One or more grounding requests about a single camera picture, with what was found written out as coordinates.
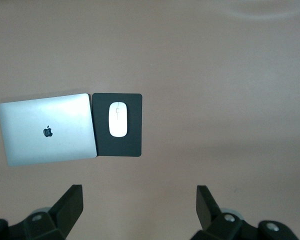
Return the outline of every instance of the closed laptop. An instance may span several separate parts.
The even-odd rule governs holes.
[[[86,93],[0,103],[0,124],[9,166],[97,156]]]

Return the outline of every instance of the mouse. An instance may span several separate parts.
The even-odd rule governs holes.
[[[109,107],[109,131],[113,137],[122,138],[128,132],[127,105],[124,102],[113,102]]]

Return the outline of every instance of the table surface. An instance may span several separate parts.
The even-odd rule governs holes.
[[[9,224],[81,184],[68,240],[188,240],[207,185],[300,238],[300,0],[0,1],[0,103],[77,93],[142,94],[142,155],[9,167],[0,127]]]

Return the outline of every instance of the mouse pad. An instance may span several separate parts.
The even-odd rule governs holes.
[[[127,133],[114,137],[109,129],[109,108],[122,102],[127,110]],[[98,156],[141,156],[142,95],[139,93],[94,93],[92,116]]]

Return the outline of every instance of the apple logo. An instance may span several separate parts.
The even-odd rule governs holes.
[[[51,137],[53,133],[51,132],[51,128],[49,128],[49,126],[47,126],[46,129],[43,130],[43,134],[46,137]]]

